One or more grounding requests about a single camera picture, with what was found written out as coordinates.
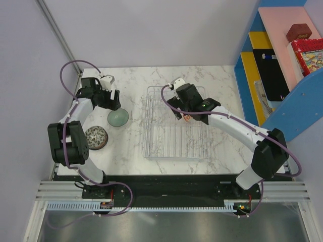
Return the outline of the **green glass bowl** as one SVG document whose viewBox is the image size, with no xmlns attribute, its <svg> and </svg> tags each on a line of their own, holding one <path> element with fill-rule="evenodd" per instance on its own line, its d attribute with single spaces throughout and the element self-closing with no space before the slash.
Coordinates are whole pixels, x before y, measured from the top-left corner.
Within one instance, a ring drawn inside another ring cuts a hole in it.
<svg viewBox="0 0 323 242">
<path fill-rule="evenodd" d="M 129 120 L 129 114 L 123 108 L 119 108 L 118 110 L 111 111 L 107 116 L 108 124 L 113 127 L 121 127 L 125 125 L 128 122 L 128 120 Z"/>
</svg>

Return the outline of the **orange patterned bowl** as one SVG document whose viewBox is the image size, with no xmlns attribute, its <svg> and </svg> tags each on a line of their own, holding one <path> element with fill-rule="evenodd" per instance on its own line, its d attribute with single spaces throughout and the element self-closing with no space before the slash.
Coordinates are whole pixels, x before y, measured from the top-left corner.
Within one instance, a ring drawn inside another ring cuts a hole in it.
<svg viewBox="0 0 323 242">
<path fill-rule="evenodd" d="M 185 115 L 185 114 L 182 115 L 182 118 L 187 123 L 190 122 L 190 120 L 192 119 L 190 115 Z"/>
</svg>

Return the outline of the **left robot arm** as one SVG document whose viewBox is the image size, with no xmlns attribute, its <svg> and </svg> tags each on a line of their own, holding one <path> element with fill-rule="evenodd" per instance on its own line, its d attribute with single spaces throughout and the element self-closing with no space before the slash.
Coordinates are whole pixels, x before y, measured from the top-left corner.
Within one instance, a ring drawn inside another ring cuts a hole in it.
<svg viewBox="0 0 323 242">
<path fill-rule="evenodd" d="M 89 146 L 83 124 L 96 107 L 112 111 L 121 108 L 120 91 L 111 89 L 112 75 L 81 79 L 81 88 L 73 96 L 72 107 L 57 123 L 47 127 L 50 151 L 55 163 L 76 171 L 99 198 L 106 198 L 111 186 L 105 173 L 89 158 Z"/>
</svg>

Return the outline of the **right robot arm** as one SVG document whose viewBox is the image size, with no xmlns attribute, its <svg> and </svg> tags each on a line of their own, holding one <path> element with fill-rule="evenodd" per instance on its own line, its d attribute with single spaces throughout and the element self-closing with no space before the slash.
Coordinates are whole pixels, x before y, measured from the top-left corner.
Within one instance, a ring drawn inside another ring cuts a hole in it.
<svg viewBox="0 0 323 242">
<path fill-rule="evenodd" d="M 244 198 L 256 183 L 272 178 L 288 160 L 283 133 L 255 126 L 225 109 L 212 98 L 203 99 L 193 84 L 167 84 L 174 97 L 165 100 L 177 119 L 185 116 L 218 128 L 243 143 L 252 153 L 251 164 L 235 178 L 232 195 Z"/>
</svg>

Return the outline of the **leaf patterned bowl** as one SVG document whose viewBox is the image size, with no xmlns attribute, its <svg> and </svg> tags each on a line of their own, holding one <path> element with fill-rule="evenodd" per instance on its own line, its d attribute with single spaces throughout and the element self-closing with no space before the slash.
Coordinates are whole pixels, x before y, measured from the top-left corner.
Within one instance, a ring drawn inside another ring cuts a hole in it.
<svg viewBox="0 0 323 242">
<path fill-rule="evenodd" d="M 85 131 L 85 137 L 90 150 L 102 149 L 108 142 L 109 136 L 101 126 L 92 126 Z"/>
</svg>

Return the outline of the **yellow black panel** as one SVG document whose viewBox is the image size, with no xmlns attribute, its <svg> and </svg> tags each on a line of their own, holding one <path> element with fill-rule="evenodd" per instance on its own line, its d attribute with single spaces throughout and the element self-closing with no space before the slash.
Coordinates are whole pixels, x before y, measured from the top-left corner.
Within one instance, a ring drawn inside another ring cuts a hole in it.
<svg viewBox="0 0 323 242">
<path fill-rule="evenodd" d="M 242 53 L 251 52 L 253 53 L 254 49 L 272 49 L 272 44 L 268 37 L 267 32 L 265 31 L 250 31 L 247 34 L 245 43 L 242 47 L 236 68 L 243 68 Z"/>
</svg>

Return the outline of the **blue shelf unit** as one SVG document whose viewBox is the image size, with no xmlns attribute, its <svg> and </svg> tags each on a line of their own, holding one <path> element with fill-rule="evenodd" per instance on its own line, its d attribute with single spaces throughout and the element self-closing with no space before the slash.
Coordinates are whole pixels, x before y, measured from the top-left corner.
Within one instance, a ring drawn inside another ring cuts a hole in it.
<svg viewBox="0 0 323 242">
<path fill-rule="evenodd" d="M 247 29 L 244 42 L 250 31 L 266 32 L 258 12 L 260 7 L 304 7 L 312 21 L 309 26 L 312 31 L 311 37 L 322 37 L 322 1 L 260 1 L 251 17 L 252 22 Z M 242 60 L 243 68 L 236 68 L 236 62 L 234 72 L 244 117 L 248 122 L 267 129 L 278 128 L 289 142 L 322 118 L 322 70 L 309 74 L 299 82 L 296 81 L 296 86 L 290 90 L 282 103 L 268 118 L 265 118 L 254 86 L 259 74 L 253 53 L 243 52 Z"/>
</svg>

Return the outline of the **pink board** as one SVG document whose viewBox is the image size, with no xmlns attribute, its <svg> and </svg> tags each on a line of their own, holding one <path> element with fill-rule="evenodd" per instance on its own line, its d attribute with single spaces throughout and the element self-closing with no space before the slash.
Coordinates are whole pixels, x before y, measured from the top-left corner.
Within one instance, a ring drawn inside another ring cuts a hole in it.
<svg viewBox="0 0 323 242">
<path fill-rule="evenodd" d="M 287 50 L 289 42 L 286 34 L 293 24 L 306 23 L 310 26 L 312 21 L 304 7 L 260 7 L 258 12 L 277 56 L 288 89 L 292 90 L 297 82 Z"/>
</svg>

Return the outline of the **dark red box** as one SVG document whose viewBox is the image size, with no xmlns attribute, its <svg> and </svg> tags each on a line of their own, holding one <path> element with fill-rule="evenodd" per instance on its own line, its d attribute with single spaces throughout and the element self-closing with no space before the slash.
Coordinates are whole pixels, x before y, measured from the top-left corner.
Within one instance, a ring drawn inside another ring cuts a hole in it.
<svg viewBox="0 0 323 242">
<path fill-rule="evenodd" d="M 312 31 L 306 23 L 293 24 L 286 34 L 288 42 L 297 39 L 308 39 L 312 35 Z"/>
</svg>

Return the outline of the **red game box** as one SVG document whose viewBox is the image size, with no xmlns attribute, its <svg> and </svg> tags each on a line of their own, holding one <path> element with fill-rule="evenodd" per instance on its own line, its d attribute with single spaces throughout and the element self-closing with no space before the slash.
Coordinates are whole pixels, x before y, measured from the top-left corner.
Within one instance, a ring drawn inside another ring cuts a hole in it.
<svg viewBox="0 0 323 242">
<path fill-rule="evenodd" d="M 322 38 L 293 40 L 291 47 L 304 77 L 322 68 Z"/>
</svg>

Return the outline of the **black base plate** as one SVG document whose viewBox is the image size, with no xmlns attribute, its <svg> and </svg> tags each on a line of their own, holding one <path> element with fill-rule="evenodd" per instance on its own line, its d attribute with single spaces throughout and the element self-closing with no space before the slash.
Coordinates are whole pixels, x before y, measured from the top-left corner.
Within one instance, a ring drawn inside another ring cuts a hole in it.
<svg viewBox="0 0 323 242">
<path fill-rule="evenodd" d="M 234 174 L 108 175 L 107 187 L 85 185 L 83 199 L 113 199 L 118 205 L 223 205 L 225 200 L 256 200 L 259 185 L 243 190 Z"/>
</svg>

